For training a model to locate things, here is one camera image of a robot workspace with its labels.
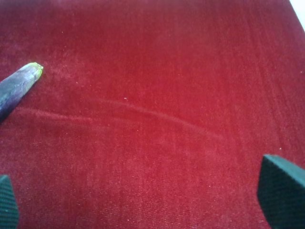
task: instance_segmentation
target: purple vegetable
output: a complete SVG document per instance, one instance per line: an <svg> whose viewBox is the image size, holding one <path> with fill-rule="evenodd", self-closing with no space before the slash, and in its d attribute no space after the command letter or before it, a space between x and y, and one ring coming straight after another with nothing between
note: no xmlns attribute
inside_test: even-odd
<svg viewBox="0 0 305 229"><path fill-rule="evenodd" d="M33 84L39 80L43 67L29 63L0 82L0 122L17 106Z"/></svg>

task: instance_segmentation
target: red carpet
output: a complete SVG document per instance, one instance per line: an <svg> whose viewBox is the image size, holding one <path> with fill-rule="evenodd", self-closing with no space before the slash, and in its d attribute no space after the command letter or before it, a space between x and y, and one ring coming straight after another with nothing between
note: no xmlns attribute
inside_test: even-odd
<svg viewBox="0 0 305 229"><path fill-rule="evenodd" d="M1 0L0 125L20 229L267 229L263 154L305 167L305 34L288 0Z"/></svg>

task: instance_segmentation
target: red velvet fabric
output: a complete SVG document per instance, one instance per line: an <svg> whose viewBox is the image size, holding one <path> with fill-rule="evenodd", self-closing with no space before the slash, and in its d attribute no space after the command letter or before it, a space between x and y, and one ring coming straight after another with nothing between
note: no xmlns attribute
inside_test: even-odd
<svg viewBox="0 0 305 229"><path fill-rule="evenodd" d="M0 125L19 228L268 228L263 154L305 167L305 35L288 0L1 0Z"/></svg>

